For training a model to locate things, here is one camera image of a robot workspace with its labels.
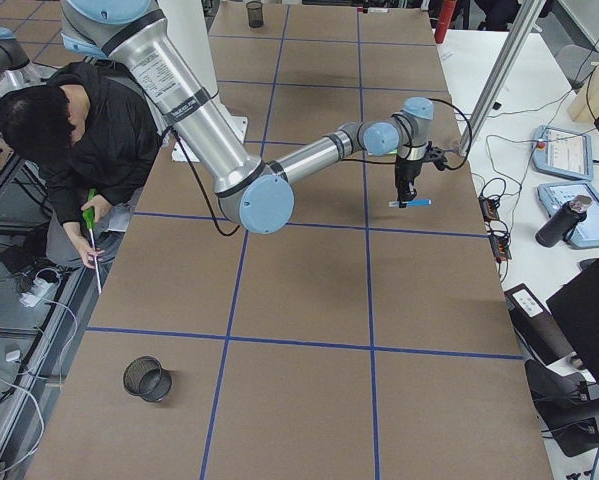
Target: gray pants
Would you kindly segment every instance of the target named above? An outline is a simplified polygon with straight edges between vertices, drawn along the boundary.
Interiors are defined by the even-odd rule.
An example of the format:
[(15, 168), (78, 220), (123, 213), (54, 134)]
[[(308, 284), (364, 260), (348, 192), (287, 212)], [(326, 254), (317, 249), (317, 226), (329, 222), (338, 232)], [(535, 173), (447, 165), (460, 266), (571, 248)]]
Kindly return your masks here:
[[(110, 263), (117, 256), (117, 251), (121, 245), (124, 232), (113, 231), (109, 228), (115, 228), (114, 225), (119, 224), (120, 222), (125, 223), (126, 219), (130, 219), (135, 211), (142, 190), (142, 188), (138, 188), (126, 203), (120, 203), (119, 205), (112, 207), (108, 214), (95, 225), (95, 245), (97, 248), (105, 250), (103, 255), (99, 257), (99, 263)], [(85, 226), (82, 225), (81, 230), (82, 235), (90, 241), (90, 234), (85, 229)], [(77, 250), (72, 245), (66, 231), (57, 220), (57, 215), (55, 213), (52, 214), (52, 218), (50, 219), (47, 240), (46, 257), (48, 260), (56, 265), (64, 267), (77, 268), (83, 266), (81, 257), (77, 254)]]

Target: black mesh cup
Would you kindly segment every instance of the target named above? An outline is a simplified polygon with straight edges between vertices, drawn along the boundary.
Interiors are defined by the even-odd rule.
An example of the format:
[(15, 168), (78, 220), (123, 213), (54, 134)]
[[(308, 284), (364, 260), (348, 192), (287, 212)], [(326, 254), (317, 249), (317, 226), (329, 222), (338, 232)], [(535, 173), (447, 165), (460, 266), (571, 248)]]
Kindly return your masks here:
[(153, 357), (133, 360), (123, 373), (123, 387), (130, 395), (143, 398), (146, 402), (160, 402), (172, 386), (170, 372), (161, 367)]
[(246, 3), (246, 10), (248, 10), (248, 26), (250, 28), (263, 26), (263, 4), (259, 0)]

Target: person's hand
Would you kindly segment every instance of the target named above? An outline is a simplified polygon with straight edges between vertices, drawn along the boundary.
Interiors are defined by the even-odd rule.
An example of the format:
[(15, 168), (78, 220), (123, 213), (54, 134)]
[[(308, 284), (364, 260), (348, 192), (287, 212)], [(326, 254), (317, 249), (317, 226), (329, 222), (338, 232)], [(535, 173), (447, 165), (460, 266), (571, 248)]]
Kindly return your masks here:
[(95, 195), (81, 206), (81, 211), (85, 212), (90, 207), (95, 208), (95, 223), (97, 223), (99, 220), (101, 220), (108, 214), (108, 212), (112, 208), (112, 205), (101, 195)]
[(92, 248), (90, 242), (81, 235), (79, 222), (66, 222), (63, 224), (63, 228), (75, 250), (77, 250), (79, 257), (81, 257), (83, 264), (88, 268), (95, 268), (95, 257), (101, 256), (104, 250)]

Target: screwdriver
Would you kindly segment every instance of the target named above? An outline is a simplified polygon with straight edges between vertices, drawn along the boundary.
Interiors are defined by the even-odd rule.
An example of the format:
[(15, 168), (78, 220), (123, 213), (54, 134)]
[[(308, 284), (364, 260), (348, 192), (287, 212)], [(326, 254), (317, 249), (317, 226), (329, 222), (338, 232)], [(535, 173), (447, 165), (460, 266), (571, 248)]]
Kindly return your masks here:
[[(90, 191), (88, 192), (88, 201), (92, 200), (92, 198), (97, 195), (97, 189), (96, 188), (91, 188)], [(83, 213), (81, 214), (83, 216), (83, 219), (86, 222), (86, 228), (88, 229), (88, 233), (90, 234), (90, 246), (94, 249), (97, 250), (97, 246), (95, 245), (95, 234), (94, 234), (94, 228), (95, 228), (95, 207), (90, 207), (87, 210), (84, 210)], [(101, 274), (99, 273), (99, 261), (97, 260), (97, 257), (94, 257), (94, 264), (95, 264), (95, 275), (97, 277), (97, 292), (99, 292), (99, 295), (101, 295)]]

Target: black hair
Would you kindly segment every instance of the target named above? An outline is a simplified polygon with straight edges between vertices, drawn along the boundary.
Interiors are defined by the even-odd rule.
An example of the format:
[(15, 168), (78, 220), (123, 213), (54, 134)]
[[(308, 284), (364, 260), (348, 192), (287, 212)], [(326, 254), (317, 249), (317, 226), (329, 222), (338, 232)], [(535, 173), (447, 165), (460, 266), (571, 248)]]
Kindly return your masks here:
[(68, 97), (56, 86), (23, 88), (0, 98), (0, 136), (35, 163), (52, 161), (70, 149), (75, 127), (68, 117)]

